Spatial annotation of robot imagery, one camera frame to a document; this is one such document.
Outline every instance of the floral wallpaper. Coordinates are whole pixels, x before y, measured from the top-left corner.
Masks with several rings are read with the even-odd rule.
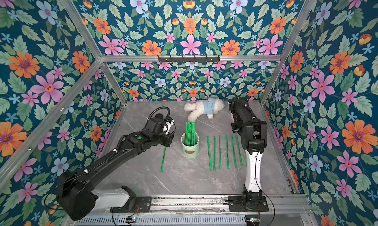
[[[0,0],[0,165],[93,61],[57,0]]]
[[[318,0],[267,115],[322,226],[378,225],[376,0]]]
[[[120,109],[99,69],[2,191],[0,225],[61,225],[65,212],[55,199],[57,177],[98,159]]]

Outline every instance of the robotic arm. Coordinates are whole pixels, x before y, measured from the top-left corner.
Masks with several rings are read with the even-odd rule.
[[[152,117],[155,112],[161,109],[167,110],[165,119],[160,113]],[[169,113],[167,107],[157,108],[150,114],[141,131],[123,135],[116,148],[111,152],[82,170],[73,174],[66,171],[59,176],[57,201],[72,220],[79,220],[94,209],[107,207],[106,203],[118,207],[127,203],[129,193],[133,194],[132,191],[117,189],[107,192],[96,190],[95,187],[123,163],[151,148],[151,146],[161,144],[169,147],[175,133],[175,131],[169,133],[171,126],[174,125],[174,120],[169,116]]]

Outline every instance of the aluminum frame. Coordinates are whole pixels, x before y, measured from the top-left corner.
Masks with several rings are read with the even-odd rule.
[[[290,54],[290,51],[293,48],[294,43],[297,40],[297,37],[299,36],[300,31],[302,30],[303,25],[305,24],[305,21],[307,20],[309,13],[311,9],[313,8],[315,2],[316,0],[305,0],[305,2],[303,3],[303,6],[298,14],[298,18],[293,27],[293,30],[291,31],[290,36],[287,39],[285,46],[283,47],[281,61],[274,68],[274,71],[272,75],[270,76],[267,86],[265,87],[264,95],[262,96],[260,100],[261,105],[265,103],[265,101],[267,100],[269,96],[269,93],[273,89],[274,83],[276,82],[281,69],[284,67],[286,60]]]

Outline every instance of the orange flower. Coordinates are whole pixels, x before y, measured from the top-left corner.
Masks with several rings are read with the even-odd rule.
[[[90,3],[90,2],[87,1],[87,0],[84,0],[84,1],[83,1],[83,4],[84,4],[88,9],[91,9],[91,8],[92,8],[92,3]]]
[[[161,55],[161,48],[158,46],[156,42],[152,42],[151,40],[147,40],[147,42],[143,42],[142,51],[147,56],[159,56]]]
[[[347,69],[350,65],[350,56],[347,55],[348,52],[343,51],[341,54],[340,52],[335,55],[335,58],[331,59],[331,66],[330,70],[333,74],[342,74],[344,73],[344,69]]]
[[[82,51],[75,51],[73,53],[72,62],[75,63],[75,68],[84,73],[89,67],[89,61],[87,55],[83,54]]]
[[[191,95],[192,97],[195,97],[197,95],[198,91],[196,89],[191,89],[189,91],[189,95]]]
[[[91,139],[92,141],[98,141],[98,139],[101,137],[102,131],[99,126],[94,127],[93,131],[91,132]]]
[[[96,27],[97,31],[101,32],[102,34],[110,34],[111,28],[109,23],[102,18],[94,19],[93,25]]]
[[[330,220],[330,218],[326,215],[322,215],[322,219],[320,220],[322,226],[334,226],[334,222]]]
[[[207,25],[207,23],[208,23],[207,19],[204,19],[204,18],[201,19],[201,24],[202,25]]]
[[[293,175],[295,185],[297,185],[297,187],[299,187],[298,176],[294,173],[294,170],[291,170],[291,174]]]
[[[352,151],[357,154],[361,154],[361,148],[364,153],[369,154],[373,152],[373,146],[378,145],[378,137],[371,134],[375,134],[375,129],[371,124],[368,124],[364,127],[365,122],[363,120],[356,120],[353,124],[352,121],[349,121],[343,129],[344,143],[347,147],[352,147]]]
[[[291,6],[293,6],[294,4],[294,0],[289,0],[287,3],[286,3],[286,8],[290,8]]]
[[[11,70],[16,70],[14,73],[19,77],[31,78],[31,75],[35,76],[36,71],[39,71],[38,60],[29,53],[17,52],[17,56],[11,56],[9,61],[11,62],[9,67]]]
[[[283,126],[283,127],[282,127],[282,131],[281,131],[281,133],[282,133],[283,138],[285,138],[285,139],[288,139],[289,136],[290,136],[290,130],[289,130],[289,128],[286,127],[286,126]]]
[[[21,132],[23,127],[20,124],[12,126],[11,122],[0,123],[0,151],[6,157],[13,154],[26,139],[26,132]]]
[[[177,26],[178,25],[178,19],[177,18],[173,19],[172,24]]]
[[[257,89],[251,89],[251,90],[248,91],[247,94],[248,94],[249,97],[254,97],[255,95],[258,94],[258,90]]]
[[[365,73],[365,68],[363,65],[358,65],[354,70],[355,75],[362,76]]]
[[[366,43],[368,43],[372,38],[373,38],[373,37],[372,37],[370,34],[364,34],[364,35],[362,35],[362,36],[359,38],[358,42],[359,42],[359,44],[366,44]]]
[[[189,33],[193,34],[196,31],[197,23],[192,18],[187,18],[186,22],[184,23],[184,30]]]
[[[293,57],[291,57],[290,67],[291,72],[297,73],[302,68],[304,62],[303,53],[297,51]]]
[[[284,29],[284,26],[286,26],[286,19],[284,17],[278,17],[276,20],[273,20],[272,25],[270,25],[270,33],[279,34],[280,31]]]
[[[138,96],[139,96],[139,92],[138,92],[138,91],[135,91],[134,89],[130,89],[130,90],[129,90],[129,94],[130,94],[130,96],[132,96],[132,97],[138,97]]]
[[[225,42],[222,46],[222,54],[224,56],[235,56],[240,51],[240,44],[235,42],[235,40],[230,40],[230,42]]]
[[[185,1],[183,1],[183,6],[184,6],[185,9],[193,9],[194,6],[195,6],[195,2],[192,1],[192,0],[191,1],[185,0]]]
[[[118,119],[119,116],[120,116],[120,110],[118,110],[118,111],[116,112],[116,120]]]

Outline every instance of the white plush toy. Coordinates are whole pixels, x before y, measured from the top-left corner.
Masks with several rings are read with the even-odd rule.
[[[214,117],[213,114],[218,113],[224,108],[224,102],[220,99],[209,98],[208,100],[197,101],[196,103],[187,103],[184,106],[185,111],[191,111],[188,116],[189,122],[195,122],[202,114],[207,114],[208,119]]]

